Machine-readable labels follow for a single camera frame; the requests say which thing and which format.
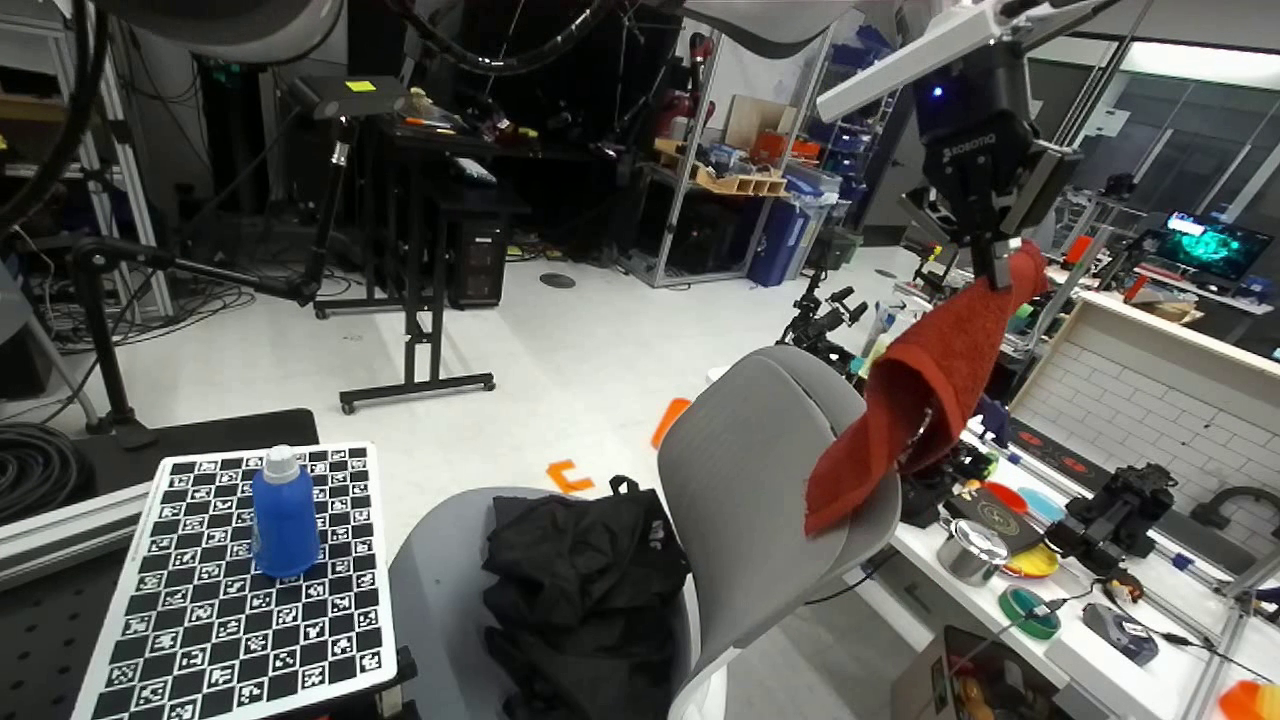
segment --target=green light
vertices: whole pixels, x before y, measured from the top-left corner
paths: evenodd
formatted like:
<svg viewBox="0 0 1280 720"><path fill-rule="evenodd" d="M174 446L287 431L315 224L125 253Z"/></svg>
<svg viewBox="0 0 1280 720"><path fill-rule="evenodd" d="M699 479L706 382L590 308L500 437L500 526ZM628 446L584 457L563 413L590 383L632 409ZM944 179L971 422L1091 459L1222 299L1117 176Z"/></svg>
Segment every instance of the green light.
<svg viewBox="0 0 1280 720"><path fill-rule="evenodd" d="M1200 237L1179 237L1179 250L1183 250L1193 260L1221 266L1221 260L1228 260L1228 257L1241 253L1241 239L1228 237L1228 231L1202 229Z"/></svg>

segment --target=monitor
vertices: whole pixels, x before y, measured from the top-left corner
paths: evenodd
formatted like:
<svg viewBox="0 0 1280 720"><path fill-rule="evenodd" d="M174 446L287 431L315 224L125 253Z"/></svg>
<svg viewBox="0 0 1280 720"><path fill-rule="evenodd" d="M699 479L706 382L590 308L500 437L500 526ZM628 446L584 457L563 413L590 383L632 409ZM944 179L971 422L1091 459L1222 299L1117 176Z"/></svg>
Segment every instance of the monitor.
<svg viewBox="0 0 1280 720"><path fill-rule="evenodd" d="M1241 287L1249 268L1268 253L1270 237L1212 215L1171 211L1156 260L1177 266L1189 280Z"/></svg>

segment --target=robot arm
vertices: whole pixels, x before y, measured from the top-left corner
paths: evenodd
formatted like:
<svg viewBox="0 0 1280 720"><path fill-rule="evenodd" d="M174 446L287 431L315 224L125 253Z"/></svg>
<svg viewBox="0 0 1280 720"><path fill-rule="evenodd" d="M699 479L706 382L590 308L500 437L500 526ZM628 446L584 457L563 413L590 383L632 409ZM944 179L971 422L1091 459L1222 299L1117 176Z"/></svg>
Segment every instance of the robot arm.
<svg viewBox="0 0 1280 720"><path fill-rule="evenodd" d="M343 0L99 0L125 25L188 44L190 54L267 63L306 57L343 12ZM587 4L577 29L613 0ZM971 250L976 272L1005 283L1005 237L1014 237L1052 186L1060 152L1032 132L1023 54L1095 16L1117 0L644 0L674 4L757 57L796 57L832 25L859 12L894 25L905 48L816 100L820 122L916 88L923 176L952 211L952 239Z"/></svg>

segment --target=white floor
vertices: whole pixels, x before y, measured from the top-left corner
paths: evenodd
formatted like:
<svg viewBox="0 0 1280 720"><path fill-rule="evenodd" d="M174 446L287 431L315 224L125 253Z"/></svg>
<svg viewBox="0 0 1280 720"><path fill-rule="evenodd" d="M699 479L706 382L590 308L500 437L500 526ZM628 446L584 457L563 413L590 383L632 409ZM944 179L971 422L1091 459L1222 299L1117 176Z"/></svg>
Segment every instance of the white floor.
<svg viewBox="0 0 1280 720"><path fill-rule="evenodd" d="M891 295L894 253L868 250L822 287L854 283L854 299ZM540 272L570 272L577 287L545 287ZM584 266L512 266L497 312L449 312L449 374L497 374L497 391L367 403L339 418L336 391L399 382L399 316L315 322L284 299L205 322L188 331L121 348L143 423L311 409L318 440L372 440L386 457L386 544L449 494L474 485L548 485L570 459L606 488L613 473L655 479L648 437L671 396L694 396L721 369L772 343L798 280L748 280L655 291L636 276ZM868 322L841 339L859 348Z"/></svg>

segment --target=yellow object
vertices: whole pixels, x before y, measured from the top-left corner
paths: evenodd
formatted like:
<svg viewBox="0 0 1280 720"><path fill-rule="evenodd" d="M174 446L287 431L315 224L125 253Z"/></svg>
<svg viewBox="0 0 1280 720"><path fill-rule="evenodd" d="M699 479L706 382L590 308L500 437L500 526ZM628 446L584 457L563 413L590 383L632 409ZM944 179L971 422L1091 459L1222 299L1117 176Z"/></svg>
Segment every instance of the yellow object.
<svg viewBox="0 0 1280 720"><path fill-rule="evenodd" d="M1009 576L1043 581L1054 576L1054 552L1046 544L1023 547L1009 562Z"/></svg>
<svg viewBox="0 0 1280 720"><path fill-rule="evenodd" d="M374 93L374 83L372 79L347 79L347 93L367 97L367 93Z"/></svg>
<svg viewBox="0 0 1280 720"><path fill-rule="evenodd" d="M1215 700L1222 720L1280 720L1280 685L1241 679Z"/></svg>

